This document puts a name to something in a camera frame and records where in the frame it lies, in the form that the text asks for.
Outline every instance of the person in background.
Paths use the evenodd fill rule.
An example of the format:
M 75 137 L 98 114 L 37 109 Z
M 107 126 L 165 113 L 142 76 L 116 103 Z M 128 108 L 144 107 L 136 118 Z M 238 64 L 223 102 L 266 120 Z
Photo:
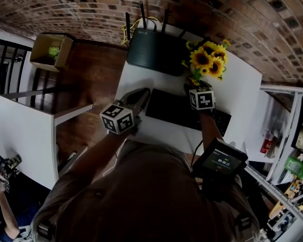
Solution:
M 6 179 L 5 171 L 0 175 Z M 6 183 L 0 181 L 0 241 L 33 241 L 30 223 L 40 208 L 40 202 L 30 193 L 35 189 L 27 183 L 23 174 L 10 178 L 10 192 Z
M 199 118 L 204 148 L 222 139 L 207 111 Z M 257 239 L 258 221 L 237 182 L 210 191 L 221 200 L 207 198 L 183 153 L 125 142 L 130 134 L 107 134 L 59 178 L 33 220 L 36 241 Z M 123 143 L 114 170 L 96 180 Z M 240 216 L 247 216 L 247 227 L 237 221 Z

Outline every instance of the person's right hand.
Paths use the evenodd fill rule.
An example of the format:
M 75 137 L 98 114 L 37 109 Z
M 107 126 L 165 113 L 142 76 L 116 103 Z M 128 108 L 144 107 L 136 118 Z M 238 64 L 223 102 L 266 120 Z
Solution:
M 6 190 L 7 186 L 7 173 L 5 170 L 0 169 L 0 192 L 4 192 Z

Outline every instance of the cardboard box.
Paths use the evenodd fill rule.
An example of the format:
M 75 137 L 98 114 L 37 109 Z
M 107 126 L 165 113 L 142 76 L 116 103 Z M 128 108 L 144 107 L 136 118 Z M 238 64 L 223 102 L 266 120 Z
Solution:
M 67 57 L 71 51 L 73 40 L 61 34 L 39 34 L 35 40 L 30 55 L 30 62 L 41 69 L 59 72 L 65 68 Z M 49 55 L 51 46 L 59 46 L 60 51 L 57 59 Z

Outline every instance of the brown floor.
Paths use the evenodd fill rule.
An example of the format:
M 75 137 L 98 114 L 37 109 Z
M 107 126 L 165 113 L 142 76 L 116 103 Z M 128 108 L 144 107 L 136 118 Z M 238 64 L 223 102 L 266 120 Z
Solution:
M 78 43 L 69 56 L 69 68 L 60 73 L 41 70 L 37 89 L 72 84 L 68 92 L 38 95 L 35 108 L 60 112 L 85 102 L 93 102 L 92 110 L 57 127 L 59 155 L 68 157 L 80 145 L 89 147 L 105 134 L 99 113 L 114 101 L 127 51 L 100 44 Z

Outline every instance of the screen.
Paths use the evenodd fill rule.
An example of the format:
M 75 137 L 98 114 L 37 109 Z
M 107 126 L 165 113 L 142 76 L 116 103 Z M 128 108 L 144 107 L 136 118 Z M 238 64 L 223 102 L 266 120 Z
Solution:
M 241 161 L 215 149 L 210 156 L 203 162 L 202 166 L 210 168 L 214 171 L 218 171 L 222 174 L 229 175 L 233 172 L 239 165 Z

